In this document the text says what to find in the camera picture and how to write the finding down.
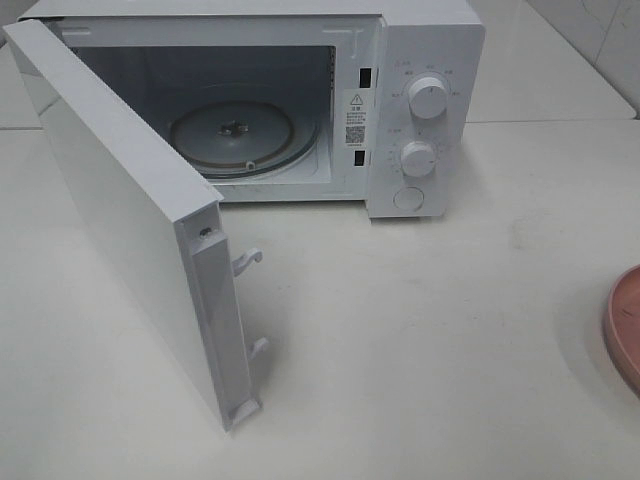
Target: power level knob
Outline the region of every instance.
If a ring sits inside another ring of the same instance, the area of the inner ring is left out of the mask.
[[[400,166],[408,177],[429,175],[436,165],[436,160],[433,147],[425,142],[411,142],[400,152]]]
[[[422,77],[409,87],[411,113],[425,120],[440,115],[447,108],[447,87],[436,77]]]

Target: white microwave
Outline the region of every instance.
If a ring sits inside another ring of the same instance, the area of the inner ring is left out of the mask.
[[[484,27],[464,0],[41,0],[5,27],[74,202],[228,429],[259,408],[220,202],[441,215]]]

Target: open door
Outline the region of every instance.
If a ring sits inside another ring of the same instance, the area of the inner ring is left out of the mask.
[[[76,207],[226,430],[259,408],[222,196],[44,24],[5,27]]]

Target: pink plate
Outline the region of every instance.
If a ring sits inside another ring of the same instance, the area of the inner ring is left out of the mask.
[[[623,273],[613,285],[604,336],[618,370],[640,393],[640,265]]]

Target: warning label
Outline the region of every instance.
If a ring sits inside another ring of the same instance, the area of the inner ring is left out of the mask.
[[[351,89],[344,91],[344,143],[350,148],[365,148],[368,141],[367,115],[369,107],[369,89]]]

